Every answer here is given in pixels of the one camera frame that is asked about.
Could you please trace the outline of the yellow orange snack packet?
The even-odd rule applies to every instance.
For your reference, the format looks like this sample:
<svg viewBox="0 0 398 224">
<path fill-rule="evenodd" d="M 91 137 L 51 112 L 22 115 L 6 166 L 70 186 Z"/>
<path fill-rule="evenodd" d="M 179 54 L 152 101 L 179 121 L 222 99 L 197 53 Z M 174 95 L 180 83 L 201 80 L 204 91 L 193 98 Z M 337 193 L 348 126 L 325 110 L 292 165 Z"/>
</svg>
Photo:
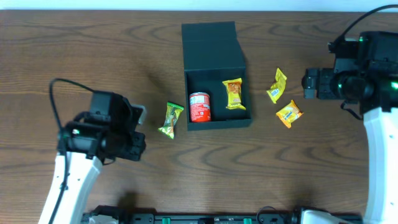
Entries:
<svg viewBox="0 0 398 224">
<path fill-rule="evenodd" d="M 242 78 L 237 78 L 234 80 L 225 80 L 222 82 L 222 84 L 226 88 L 226 94 L 228 98 L 226 109 L 246 110 L 245 106 L 242 104 L 242 96 L 241 96 L 242 82 L 243 82 Z"/>
</svg>

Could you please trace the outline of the red Pringles can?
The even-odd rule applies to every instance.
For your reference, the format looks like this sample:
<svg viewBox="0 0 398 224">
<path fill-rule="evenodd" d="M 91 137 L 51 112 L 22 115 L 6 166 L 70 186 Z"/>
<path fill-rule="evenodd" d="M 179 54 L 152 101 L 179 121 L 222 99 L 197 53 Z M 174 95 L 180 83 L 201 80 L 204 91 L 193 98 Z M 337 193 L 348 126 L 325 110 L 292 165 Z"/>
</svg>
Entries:
<svg viewBox="0 0 398 224">
<path fill-rule="evenodd" d="M 211 121 L 210 96 L 204 92 L 192 93 L 189 96 L 190 120 L 193 123 Z"/>
</svg>

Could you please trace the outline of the green snack packet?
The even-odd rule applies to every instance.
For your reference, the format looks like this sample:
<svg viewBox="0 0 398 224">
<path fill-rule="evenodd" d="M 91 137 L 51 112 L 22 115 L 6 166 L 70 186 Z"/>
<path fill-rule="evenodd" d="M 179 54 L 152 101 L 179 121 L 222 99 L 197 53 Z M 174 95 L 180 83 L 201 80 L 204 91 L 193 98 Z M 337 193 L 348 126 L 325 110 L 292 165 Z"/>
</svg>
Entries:
<svg viewBox="0 0 398 224">
<path fill-rule="evenodd" d="M 175 125 L 183 111 L 184 107 L 177 105 L 175 103 L 168 102 L 164 124 L 162 127 L 158 129 L 158 131 L 165 134 L 170 139 L 174 139 Z"/>
</svg>

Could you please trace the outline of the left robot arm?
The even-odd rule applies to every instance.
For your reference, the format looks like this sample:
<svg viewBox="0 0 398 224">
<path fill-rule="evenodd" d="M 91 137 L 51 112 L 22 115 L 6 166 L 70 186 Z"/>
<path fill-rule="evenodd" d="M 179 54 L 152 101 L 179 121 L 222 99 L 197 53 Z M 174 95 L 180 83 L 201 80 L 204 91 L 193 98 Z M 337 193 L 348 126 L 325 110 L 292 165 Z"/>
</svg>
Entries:
<svg viewBox="0 0 398 224">
<path fill-rule="evenodd" d="M 144 106 L 94 91 L 89 111 L 77 114 L 58 135 L 52 185 L 39 222 L 79 223 L 106 160 L 140 160 L 146 143 L 136 126 L 145 117 Z"/>
</svg>

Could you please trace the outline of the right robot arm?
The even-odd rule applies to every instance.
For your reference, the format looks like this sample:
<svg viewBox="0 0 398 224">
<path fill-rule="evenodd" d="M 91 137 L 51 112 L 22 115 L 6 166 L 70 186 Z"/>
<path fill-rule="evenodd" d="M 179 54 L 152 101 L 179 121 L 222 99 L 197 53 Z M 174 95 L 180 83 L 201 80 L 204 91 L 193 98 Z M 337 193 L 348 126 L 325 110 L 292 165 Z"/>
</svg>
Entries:
<svg viewBox="0 0 398 224">
<path fill-rule="evenodd" d="M 364 223 L 397 223 L 397 34 L 366 31 L 358 40 L 340 35 L 328 44 L 333 68 L 308 68 L 305 98 L 358 104 L 369 148 L 368 202 Z"/>
</svg>

